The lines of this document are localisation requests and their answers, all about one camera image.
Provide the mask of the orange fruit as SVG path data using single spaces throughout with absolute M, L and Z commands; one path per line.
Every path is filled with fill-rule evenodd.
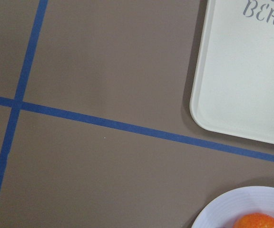
M 251 213 L 240 217 L 233 228 L 274 228 L 274 217 L 263 213 Z

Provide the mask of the white round plate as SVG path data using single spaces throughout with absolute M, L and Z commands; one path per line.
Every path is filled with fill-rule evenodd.
M 231 228 L 242 216 L 264 213 L 274 217 L 274 188 L 249 186 L 230 190 L 207 204 L 193 228 Z

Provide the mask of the cream bear tray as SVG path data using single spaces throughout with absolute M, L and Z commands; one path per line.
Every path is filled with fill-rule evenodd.
M 208 131 L 274 144 L 274 0 L 207 2 L 190 112 Z

